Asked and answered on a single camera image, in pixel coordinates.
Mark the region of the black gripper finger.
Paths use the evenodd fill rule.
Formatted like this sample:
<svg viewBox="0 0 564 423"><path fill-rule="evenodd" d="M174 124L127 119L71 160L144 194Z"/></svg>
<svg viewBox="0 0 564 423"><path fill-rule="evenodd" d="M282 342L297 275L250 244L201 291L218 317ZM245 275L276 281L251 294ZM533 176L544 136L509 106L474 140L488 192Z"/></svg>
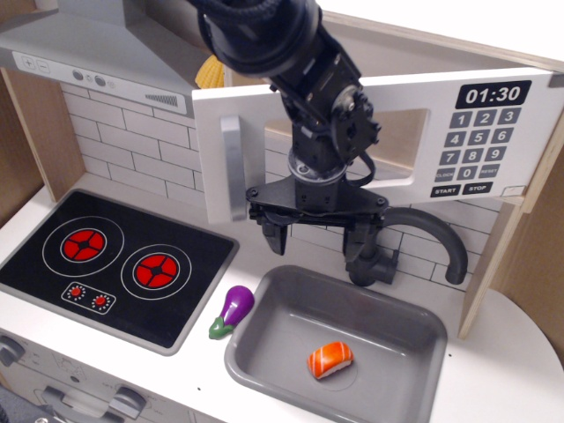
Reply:
<svg viewBox="0 0 564 423"><path fill-rule="evenodd" d="M267 241L271 251L277 255L284 255L286 252L287 225L279 225L268 219L261 221L263 237Z"/></svg>
<svg viewBox="0 0 564 423"><path fill-rule="evenodd" d="M369 218L357 219L345 228L343 254L346 263L373 259L380 254L377 237L382 225Z"/></svg>

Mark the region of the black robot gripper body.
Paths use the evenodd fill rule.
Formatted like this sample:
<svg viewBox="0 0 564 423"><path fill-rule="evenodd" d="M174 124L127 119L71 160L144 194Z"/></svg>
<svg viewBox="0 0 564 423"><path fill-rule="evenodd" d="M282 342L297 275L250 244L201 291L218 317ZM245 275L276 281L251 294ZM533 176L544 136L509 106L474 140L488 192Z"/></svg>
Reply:
<svg viewBox="0 0 564 423"><path fill-rule="evenodd" d="M249 217L265 232L282 232L294 223L348 226L363 216L382 216L389 201L364 188L375 175L375 164L365 152L360 159L367 165L369 174L357 180L350 181L342 174L335 181L321 185L292 175L248 189Z"/></svg>

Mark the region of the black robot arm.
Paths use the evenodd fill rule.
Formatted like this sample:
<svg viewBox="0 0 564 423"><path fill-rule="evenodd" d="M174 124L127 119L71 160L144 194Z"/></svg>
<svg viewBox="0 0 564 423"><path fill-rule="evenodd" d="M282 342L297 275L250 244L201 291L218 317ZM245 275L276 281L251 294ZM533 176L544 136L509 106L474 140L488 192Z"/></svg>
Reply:
<svg viewBox="0 0 564 423"><path fill-rule="evenodd" d="M271 250L283 255L294 223L341 226L347 262L369 254L387 207L351 181L347 168L368 161L379 124L360 71L323 26L314 1L197 1L198 25L211 52L248 78L279 92L293 129L290 175L247 190L249 216Z"/></svg>

